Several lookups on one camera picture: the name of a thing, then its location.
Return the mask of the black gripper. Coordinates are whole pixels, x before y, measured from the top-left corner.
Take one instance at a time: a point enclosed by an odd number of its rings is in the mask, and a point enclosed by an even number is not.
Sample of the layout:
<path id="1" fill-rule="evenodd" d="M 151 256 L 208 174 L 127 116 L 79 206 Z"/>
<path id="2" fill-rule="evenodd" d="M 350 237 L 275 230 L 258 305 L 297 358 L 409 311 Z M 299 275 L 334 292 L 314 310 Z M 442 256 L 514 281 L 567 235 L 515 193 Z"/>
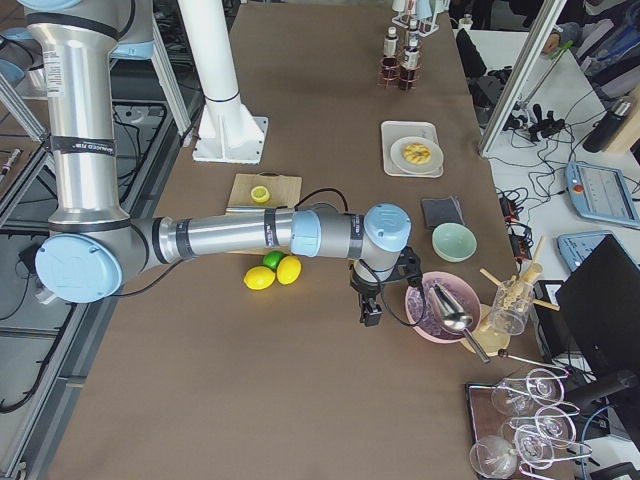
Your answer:
<path id="1" fill-rule="evenodd" d="M 356 264 L 354 262 L 350 264 L 349 271 L 349 284 L 358 294 L 360 323 L 365 327 L 377 326 L 382 316 L 382 309 L 377 303 L 377 297 L 380 295 L 383 285 L 395 282 L 394 275 L 391 274 L 380 282 L 375 278 L 366 280 L 356 272 Z"/>

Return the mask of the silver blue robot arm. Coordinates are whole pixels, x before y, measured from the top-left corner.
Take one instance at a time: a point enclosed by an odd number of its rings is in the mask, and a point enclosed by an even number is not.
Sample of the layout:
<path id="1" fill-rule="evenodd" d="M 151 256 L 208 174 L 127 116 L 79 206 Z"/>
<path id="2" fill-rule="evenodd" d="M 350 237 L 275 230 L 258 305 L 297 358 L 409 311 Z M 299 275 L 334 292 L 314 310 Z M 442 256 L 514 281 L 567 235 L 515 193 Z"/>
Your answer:
<path id="1" fill-rule="evenodd" d="M 35 264 L 55 295 L 91 303 L 159 265 L 288 247 L 302 256 L 351 260 L 360 320 L 373 326 L 386 284 L 420 283 L 410 218 L 393 204 L 363 215 L 277 207 L 202 219 L 132 218 L 119 200 L 109 60 L 121 46 L 151 52 L 151 3 L 28 1 L 25 17 L 43 54 L 58 196 Z"/>

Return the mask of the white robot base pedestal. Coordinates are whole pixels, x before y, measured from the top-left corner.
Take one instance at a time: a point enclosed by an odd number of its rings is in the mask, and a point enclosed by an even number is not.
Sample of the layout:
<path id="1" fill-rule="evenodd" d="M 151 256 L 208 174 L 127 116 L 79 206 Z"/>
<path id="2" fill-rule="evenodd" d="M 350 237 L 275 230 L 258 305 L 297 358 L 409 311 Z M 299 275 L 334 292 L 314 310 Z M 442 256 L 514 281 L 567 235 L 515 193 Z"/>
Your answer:
<path id="1" fill-rule="evenodd" d="M 256 165 L 268 119 L 242 103 L 223 5 L 185 0 L 179 8 L 205 100 L 193 159 Z"/>

